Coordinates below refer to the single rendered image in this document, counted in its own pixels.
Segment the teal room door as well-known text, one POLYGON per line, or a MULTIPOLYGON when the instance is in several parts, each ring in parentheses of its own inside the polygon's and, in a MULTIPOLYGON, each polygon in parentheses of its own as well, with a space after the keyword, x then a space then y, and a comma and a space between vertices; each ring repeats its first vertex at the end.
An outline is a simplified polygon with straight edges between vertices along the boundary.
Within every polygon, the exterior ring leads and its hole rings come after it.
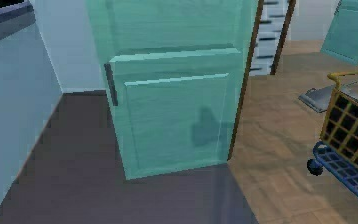
POLYGON ((257 6, 86 0, 126 179, 226 162, 257 6))
POLYGON ((340 0, 321 51, 358 65, 358 0, 340 0))

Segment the yellow and blue cart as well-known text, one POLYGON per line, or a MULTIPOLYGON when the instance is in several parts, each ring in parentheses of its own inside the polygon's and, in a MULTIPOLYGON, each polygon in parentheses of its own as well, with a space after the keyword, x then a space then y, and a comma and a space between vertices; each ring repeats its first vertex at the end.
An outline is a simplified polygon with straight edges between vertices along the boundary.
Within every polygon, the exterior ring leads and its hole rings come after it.
POLYGON ((325 119, 319 141, 306 167, 315 176, 328 170, 358 197, 358 100, 341 90, 344 75, 343 72, 328 75, 334 89, 323 112, 325 119))

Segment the grey flat tray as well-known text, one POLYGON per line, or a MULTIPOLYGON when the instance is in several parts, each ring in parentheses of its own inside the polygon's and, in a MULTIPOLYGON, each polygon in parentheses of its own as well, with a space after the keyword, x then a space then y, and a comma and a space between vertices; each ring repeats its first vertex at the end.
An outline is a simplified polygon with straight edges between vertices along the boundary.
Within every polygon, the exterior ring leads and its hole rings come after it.
MULTIPOLYGON (((301 94, 298 99, 317 113, 327 110, 334 85, 324 88, 311 88, 306 93, 301 94)), ((358 80, 343 84, 341 90, 358 100, 358 80)))

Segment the pale blue cabinet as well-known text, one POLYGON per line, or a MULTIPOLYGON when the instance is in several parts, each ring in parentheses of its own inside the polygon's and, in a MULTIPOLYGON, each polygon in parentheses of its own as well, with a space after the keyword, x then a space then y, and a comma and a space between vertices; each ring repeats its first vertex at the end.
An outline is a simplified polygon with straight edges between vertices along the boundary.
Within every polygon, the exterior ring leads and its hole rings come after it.
POLYGON ((32 4, 0 8, 0 205, 61 95, 32 4))

